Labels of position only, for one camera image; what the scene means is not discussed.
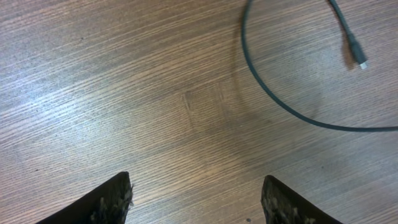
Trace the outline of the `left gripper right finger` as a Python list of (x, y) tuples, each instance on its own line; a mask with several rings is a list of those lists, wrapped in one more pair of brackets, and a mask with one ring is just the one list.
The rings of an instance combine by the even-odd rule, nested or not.
[(267, 224), (342, 224), (273, 175), (264, 178), (261, 204)]

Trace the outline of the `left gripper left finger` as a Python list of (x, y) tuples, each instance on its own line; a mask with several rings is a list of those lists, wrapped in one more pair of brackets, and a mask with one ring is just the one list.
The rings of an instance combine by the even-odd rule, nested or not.
[(132, 190), (129, 173), (120, 172), (39, 224), (125, 224)]

